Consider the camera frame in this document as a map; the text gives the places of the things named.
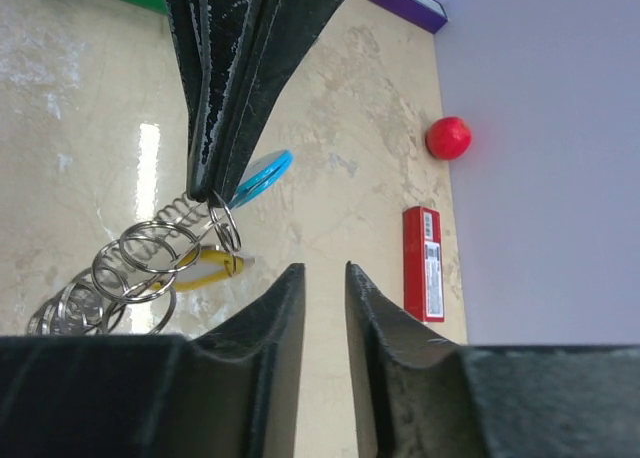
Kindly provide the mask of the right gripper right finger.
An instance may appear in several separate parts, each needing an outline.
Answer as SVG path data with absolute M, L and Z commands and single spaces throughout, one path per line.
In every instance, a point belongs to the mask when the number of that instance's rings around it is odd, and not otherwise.
M 454 343 L 345 268 L 363 457 L 635 457 L 639 350 Z

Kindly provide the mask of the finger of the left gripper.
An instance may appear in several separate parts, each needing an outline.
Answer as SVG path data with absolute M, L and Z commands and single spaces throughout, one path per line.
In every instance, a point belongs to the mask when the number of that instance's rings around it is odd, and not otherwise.
M 244 56 L 240 93 L 209 186 L 229 201 L 238 187 L 275 103 L 344 0 L 265 0 L 254 43 Z
M 165 0 L 188 112 L 186 192 L 228 201 L 267 114 L 250 100 L 272 0 Z

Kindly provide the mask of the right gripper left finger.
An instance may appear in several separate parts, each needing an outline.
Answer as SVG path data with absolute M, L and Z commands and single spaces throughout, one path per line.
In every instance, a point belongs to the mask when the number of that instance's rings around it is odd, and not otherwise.
M 210 332 L 5 337 L 5 457 L 290 457 L 305 268 Z

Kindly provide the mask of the small yellow key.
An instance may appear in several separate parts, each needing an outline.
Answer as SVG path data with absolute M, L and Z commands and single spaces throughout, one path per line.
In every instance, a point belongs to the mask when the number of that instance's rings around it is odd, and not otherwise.
M 254 264 L 252 255 L 232 255 L 218 246 L 206 245 L 202 247 L 197 262 L 176 275 L 173 287 L 178 293 L 194 291 L 237 276 Z

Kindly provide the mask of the blue grey keyring with rings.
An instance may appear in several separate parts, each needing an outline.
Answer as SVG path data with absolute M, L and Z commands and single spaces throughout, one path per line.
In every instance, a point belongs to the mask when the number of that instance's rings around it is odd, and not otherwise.
M 150 330 L 159 333 L 181 294 L 173 287 L 176 275 L 195 264 L 206 245 L 232 255 L 244 253 L 234 211 L 273 186 L 293 161 L 291 151 L 274 151 L 248 165 L 229 202 L 213 206 L 180 195 L 152 219 L 130 226 L 38 308 L 27 323 L 27 334 L 110 334 L 127 312 L 156 300 L 167 304 Z

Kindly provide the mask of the purple box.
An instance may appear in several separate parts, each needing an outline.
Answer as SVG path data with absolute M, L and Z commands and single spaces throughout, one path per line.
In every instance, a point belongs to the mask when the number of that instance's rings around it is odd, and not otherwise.
M 436 0 L 369 0 L 392 14 L 435 34 L 448 22 L 443 5 Z

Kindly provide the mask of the red rectangular box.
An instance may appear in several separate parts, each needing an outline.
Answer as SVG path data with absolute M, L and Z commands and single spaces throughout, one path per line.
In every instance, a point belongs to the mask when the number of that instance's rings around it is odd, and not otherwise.
M 422 323 L 443 323 L 445 301 L 440 214 L 406 209 L 403 218 L 404 309 Z

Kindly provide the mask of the red tomato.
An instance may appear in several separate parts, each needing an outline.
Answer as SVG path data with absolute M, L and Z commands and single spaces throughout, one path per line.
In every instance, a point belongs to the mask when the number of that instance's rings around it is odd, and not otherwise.
M 468 124 L 459 117 L 436 120 L 425 135 L 428 151 L 440 160 L 450 161 L 462 156 L 472 143 Z

